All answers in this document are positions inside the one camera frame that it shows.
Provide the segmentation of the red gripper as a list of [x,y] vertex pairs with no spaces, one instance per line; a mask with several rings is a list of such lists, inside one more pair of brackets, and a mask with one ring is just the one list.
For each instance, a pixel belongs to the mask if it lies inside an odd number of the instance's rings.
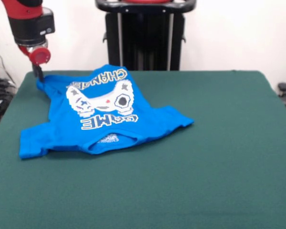
[[43,71],[39,65],[47,63],[50,60],[51,53],[48,48],[44,46],[26,47],[19,45],[19,49],[32,63],[32,69],[35,77],[37,77],[40,82],[44,82]]

